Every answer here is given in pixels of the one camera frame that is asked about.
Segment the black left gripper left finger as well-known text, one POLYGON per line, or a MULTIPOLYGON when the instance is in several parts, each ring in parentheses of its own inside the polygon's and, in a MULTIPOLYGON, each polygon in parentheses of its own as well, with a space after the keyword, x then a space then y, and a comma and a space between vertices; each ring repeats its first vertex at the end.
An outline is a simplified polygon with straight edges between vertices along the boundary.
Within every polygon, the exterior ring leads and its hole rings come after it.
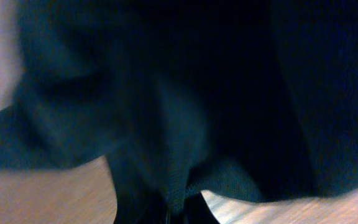
POLYGON ((115 190, 114 224, 167 223, 167 207, 156 190, 144 186, 115 186, 115 190))

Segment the black t-shirt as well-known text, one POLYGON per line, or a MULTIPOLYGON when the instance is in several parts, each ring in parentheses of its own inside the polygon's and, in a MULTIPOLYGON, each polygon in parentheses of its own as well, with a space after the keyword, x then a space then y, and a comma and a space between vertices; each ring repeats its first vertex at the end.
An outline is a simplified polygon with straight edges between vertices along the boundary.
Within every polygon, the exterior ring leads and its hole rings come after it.
POLYGON ((20 1, 0 169, 106 156, 118 213, 358 188, 358 1, 20 1))

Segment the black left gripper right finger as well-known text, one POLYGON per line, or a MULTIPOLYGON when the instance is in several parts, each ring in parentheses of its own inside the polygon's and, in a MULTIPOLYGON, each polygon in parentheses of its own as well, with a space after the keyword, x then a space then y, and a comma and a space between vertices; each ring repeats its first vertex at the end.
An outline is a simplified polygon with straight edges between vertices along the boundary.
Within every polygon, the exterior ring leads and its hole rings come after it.
POLYGON ((185 200, 186 224, 219 224, 201 193, 185 200))

